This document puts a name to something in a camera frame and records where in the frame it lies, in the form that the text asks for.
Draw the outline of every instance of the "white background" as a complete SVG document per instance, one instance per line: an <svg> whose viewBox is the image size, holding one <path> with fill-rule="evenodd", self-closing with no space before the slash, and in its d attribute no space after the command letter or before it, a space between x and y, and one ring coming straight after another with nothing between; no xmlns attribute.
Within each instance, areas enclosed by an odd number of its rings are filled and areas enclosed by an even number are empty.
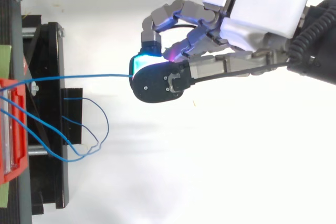
<svg viewBox="0 0 336 224"><path fill-rule="evenodd" d="M127 73L142 20L174 0L24 0L66 30L65 73ZM322 0L309 0L318 4ZM168 47L186 30L163 35ZM103 150L69 165L70 204L41 223L335 223L336 88L280 69L138 101L128 80L69 80L108 114ZM83 123L106 123L84 102ZM92 137L83 130L83 142Z"/></svg>

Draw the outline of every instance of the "red plastic clip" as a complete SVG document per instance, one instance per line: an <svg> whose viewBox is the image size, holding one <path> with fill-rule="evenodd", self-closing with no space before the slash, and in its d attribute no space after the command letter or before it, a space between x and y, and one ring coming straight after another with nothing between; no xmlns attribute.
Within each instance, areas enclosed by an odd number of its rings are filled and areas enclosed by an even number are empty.
<svg viewBox="0 0 336 224"><path fill-rule="evenodd" d="M16 84L15 80L0 79L1 88ZM26 109L26 87L21 85L0 95ZM0 108L27 125L26 114L0 99ZM28 168L27 132L6 114L0 114L0 185L19 176Z"/></svg>

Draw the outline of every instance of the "black coiled cable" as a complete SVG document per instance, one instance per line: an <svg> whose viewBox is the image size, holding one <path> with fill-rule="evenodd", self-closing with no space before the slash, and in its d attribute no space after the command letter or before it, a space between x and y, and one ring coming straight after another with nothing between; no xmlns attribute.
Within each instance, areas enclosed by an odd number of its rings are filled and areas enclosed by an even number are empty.
<svg viewBox="0 0 336 224"><path fill-rule="evenodd" d="M289 46L288 57L291 65L301 64L308 48L336 25L336 0L325 0L318 6L327 10L313 24L301 32Z"/></svg>

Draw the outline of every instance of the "black cable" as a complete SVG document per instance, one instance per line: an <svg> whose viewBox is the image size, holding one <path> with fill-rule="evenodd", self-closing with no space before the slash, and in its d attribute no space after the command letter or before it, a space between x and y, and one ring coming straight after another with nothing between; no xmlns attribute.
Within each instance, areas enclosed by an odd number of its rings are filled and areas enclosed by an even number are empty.
<svg viewBox="0 0 336 224"><path fill-rule="evenodd" d="M197 26L195 26L195 25L188 25L188 24L185 24L185 25L183 25L183 24L181 24L181 25L175 25L175 26L172 26L171 28L169 28L168 30L170 30L170 29L174 29L174 28L196 28Z"/></svg>
<svg viewBox="0 0 336 224"><path fill-rule="evenodd" d="M301 64L309 47L336 24L336 0L325 0L318 6L325 7L327 10L301 32L289 46L288 57L293 65Z"/></svg>
<svg viewBox="0 0 336 224"><path fill-rule="evenodd" d="M254 73L254 72L259 72L263 70L270 70L273 68L287 67L290 64L291 63L289 62L284 62L284 63L271 64L271 65L257 67L257 68L250 68L250 69L245 69L245 70L240 70L240 71L234 71L234 72L229 72L229 73L220 73L220 74L215 74L214 76L198 78L194 81L194 83L198 83L201 81L210 81L210 80L215 80L215 79L224 78L224 77L240 76L240 75L247 74L247 73Z"/></svg>

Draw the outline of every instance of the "blue wire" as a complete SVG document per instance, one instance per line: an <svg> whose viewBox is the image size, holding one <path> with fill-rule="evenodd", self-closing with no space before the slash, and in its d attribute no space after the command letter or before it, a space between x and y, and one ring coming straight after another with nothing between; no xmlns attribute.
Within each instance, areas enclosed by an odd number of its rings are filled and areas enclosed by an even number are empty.
<svg viewBox="0 0 336 224"><path fill-rule="evenodd" d="M101 106L99 106L98 104L96 104L94 101L92 101L91 99L89 98L64 98L64 100L70 100L70 101L75 101L75 100L88 100L90 102L92 102L93 104L95 104L98 108L100 108L101 112L103 112L104 116L105 116L105 119L106 119L106 122L107 122L107 133L106 133L106 136L105 138L103 139L103 141L101 141L100 145L99 145L99 149L101 149L101 145L105 142L105 140L107 139L109 133L110 133L110 123L109 123L109 119L105 113L105 111L102 109Z"/></svg>
<svg viewBox="0 0 336 224"><path fill-rule="evenodd" d="M75 121L72 121L72 120L68 119L68 118L65 117L65 116L62 116L65 120L68 120L68 121L71 122L71 123L74 123L74 124L76 124L76 125L80 125L80 126L83 126L84 128L86 128L86 129L90 132L90 134L91 134L91 135L96 139L96 141L97 141L97 144L94 145L94 146L92 146L92 147L90 147L90 149L89 149L89 151L88 151L87 153L85 153L85 154L80 154L80 153L77 152L77 150L76 150L75 147L72 145L72 143L67 139L67 137L64 136L63 133L60 132L58 129L56 129L55 127L53 127L53 126L50 125L49 123L46 123L45 121L41 120L40 118L38 118L38 117L32 115L32 114L29 113L28 111L22 109L19 105L17 105L16 103L12 102L11 100L9 100L9 99L7 99L7 98L5 98L5 97L2 97L2 96L0 96L0 99L3 99L4 101L6 101L6 102L8 102L9 104L11 104L12 106L16 107L17 109L19 109L20 111L22 111L22 112L25 113L26 115L28 115L28 116L30 116L31 118L33 118L34 120L36 120L37 122L43 124L44 126L48 127L49 129L53 130L54 132L56 132L58 135L60 135L60 136L61 136L61 137L62 137L62 138L69 144L69 146L70 146L71 149L74 151L74 153L75 153L76 155L78 155L78 156L81 156L81 157L86 157L86 156L88 156L88 155L92 155L92 154L96 153L97 151L99 151L99 150L101 149L101 145L102 145L102 143L106 140L106 138L107 138L107 136L108 136L108 134L109 134L109 132L110 132L110 125L109 125L109 120L108 120L108 118L107 118L107 115L106 115L105 111L102 109L102 107L99 106L97 103L95 103L94 101L92 101L91 99L88 99L88 98L64 98L64 100L88 100L88 101L91 101L91 102L94 103L98 108L100 108L100 110L103 112L103 114L104 114L104 116L105 116L105 118L106 118L107 127L108 127L107 134L106 134L104 140L100 143L99 148L98 148L96 151L91 152L93 148L95 148L95 147L98 146L99 141L98 141L97 137L96 137L96 136L89 130L89 128L87 128L85 125L80 124L80 123L75 122Z"/></svg>
<svg viewBox="0 0 336 224"><path fill-rule="evenodd" d="M24 80L21 82L18 82L16 84L4 87L0 89L0 92L3 92L5 90L8 89L13 89L15 87L21 86L23 84L27 84L27 83L31 83L31 82L38 82L38 81L53 81L53 80L62 80L62 79L74 79L74 78L97 78L97 77L126 77L126 78L132 78L132 75L128 75L128 74L89 74L89 75L81 75L81 76L54 76L54 77L42 77L42 78L36 78L36 79L30 79L30 80ZM51 130L53 130L54 132L58 133L71 147L71 149L78 155L81 156L81 158L78 159L72 159L72 160L68 160L65 159L59 155L57 155L56 153L54 153L31 129L29 129L25 124L23 124L18 118L16 118L15 116L9 114L8 112L4 111L3 109L0 109L1 112L3 112L4 114L6 114L7 116L9 116L10 118L12 118L13 120L15 120L18 124L20 124L27 132L29 132L52 156L56 157L57 159L63 161L63 162L76 162L79 160L82 160L84 157L88 156L88 155L92 155L96 152L98 152L99 150L101 150L102 144L103 142L105 142L105 140L107 139L109 132L110 132L110 125L109 125L109 120L107 118L107 115L105 113L105 111L101 108L101 106L99 106L97 103L95 103L94 101L92 101L91 99L88 98L65 98L65 100L88 100L91 101L92 103L94 103L98 108L100 108L100 110L103 112L105 118L106 118L106 122L107 122L107 133L105 138L103 139L103 141L100 143L99 148L97 150L95 150L94 152L91 152L91 150L94 147L97 147L99 141L97 140L96 136L84 125L79 124L77 122L74 122L68 118L66 118L65 116L63 116L63 118L65 120L68 120L69 122L75 123L77 125L83 126L85 127L91 135L93 135L93 137L96 139L97 141L97 145L93 146L90 148L90 150L87 152L87 154L79 154L76 149L74 148L74 146L72 145L72 143L55 127L53 127L52 125L44 122L43 120L37 118L36 116L30 114L28 111L22 109L20 106L18 106L17 104L15 104L14 102L12 102L9 99L6 99L5 97L0 96L0 99L3 99L4 101L7 101L8 103L10 103L11 105L13 105L14 107L18 108L19 110L21 110L22 112L24 112L26 115L30 116L31 118L35 119L36 121L38 121L39 123L43 124L44 126L50 128Z"/></svg>
<svg viewBox="0 0 336 224"><path fill-rule="evenodd" d="M65 142L67 142L69 144L69 146L71 147L71 149L75 152L76 155L78 156L87 156L89 154L89 152L93 149L93 147L88 151L87 154L80 154L77 152L77 150L74 148L74 146L72 145L72 143L68 140L68 138L66 136L64 136L64 134L62 132L60 132L58 129L56 129L55 127L53 127L52 125L50 125L49 123L46 123L45 121L41 120L40 118L34 116L33 114L29 113L28 111L22 109L19 105L17 105L15 102L12 102L11 100L0 96L0 99L8 102L9 104L11 104L12 106L16 107L17 109L21 110L23 113L25 113L27 116L30 116L31 118L33 118L34 120L36 120L37 122L43 124L44 126L48 127L49 129L53 130L54 132L56 132L58 135L60 135Z"/></svg>
<svg viewBox="0 0 336 224"><path fill-rule="evenodd" d="M99 141L98 141L98 139L97 139L97 137L93 134L93 132L92 131L90 131L90 129L89 128L87 128L85 125L83 125L83 124L80 124L80 123L78 123L78 122L75 122L75 121L73 121L73 120L71 120L71 119L69 119L69 118L67 118L67 117L65 117L65 116L62 116L62 118L63 119L65 119L65 120L67 120L67 121L69 121L70 123L73 123L73 124L76 124L76 125L79 125L79 126L81 126L81 127L83 127L83 128L86 128L87 129L87 131L88 132L90 132L90 134L94 137L94 139L96 140L96 145L94 145L92 148L95 148L95 147L97 147L98 146L98 144L99 144Z"/></svg>
<svg viewBox="0 0 336 224"><path fill-rule="evenodd" d="M30 79L30 80L24 80L20 81L16 84L4 87L0 89L0 92L3 92L8 89L15 88L17 86L31 83L33 81L38 82L38 81L54 81L54 80L63 80L63 79L75 79L75 78L97 78L97 77L126 77L126 78L132 78L131 75L128 74L118 74L118 73L107 73L107 74L87 74L83 76L51 76L51 77L42 77L42 78L36 78L36 79Z"/></svg>
<svg viewBox="0 0 336 224"><path fill-rule="evenodd" d="M23 127L27 132L29 132L47 151L48 153L50 153L53 157L66 162L66 163L71 163L71 162L77 162L82 160L84 157L80 157L78 159L65 159L59 155L57 155L55 152L53 152L30 128L28 128L24 123L22 123L18 118L16 118L15 116L9 114L8 112L4 111L3 109L0 109L0 111L2 113L4 113L5 115L9 116L10 118L12 118L14 121L16 121L19 125L21 125L21 127Z"/></svg>

